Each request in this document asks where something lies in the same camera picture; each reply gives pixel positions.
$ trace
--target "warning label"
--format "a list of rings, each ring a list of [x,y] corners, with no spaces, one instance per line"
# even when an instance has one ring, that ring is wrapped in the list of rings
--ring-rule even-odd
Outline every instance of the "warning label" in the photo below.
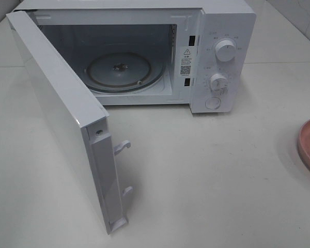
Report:
[[[180,48],[180,76],[193,76],[193,65],[196,59],[196,47],[184,46]]]

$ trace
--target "table surface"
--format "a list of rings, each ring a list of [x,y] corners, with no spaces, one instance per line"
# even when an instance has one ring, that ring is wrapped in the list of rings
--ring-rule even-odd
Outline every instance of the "table surface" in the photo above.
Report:
[[[108,236],[0,23],[0,247],[310,247],[310,42],[267,2],[227,114],[108,107],[129,224]]]

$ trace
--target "microwave door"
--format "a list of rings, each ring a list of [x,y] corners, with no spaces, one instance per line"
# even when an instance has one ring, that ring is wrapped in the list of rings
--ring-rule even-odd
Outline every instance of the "microwave door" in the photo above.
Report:
[[[7,14],[15,41],[57,143],[109,234],[127,222],[115,155],[129,141],[113,147],[108,113],[24,11]]]

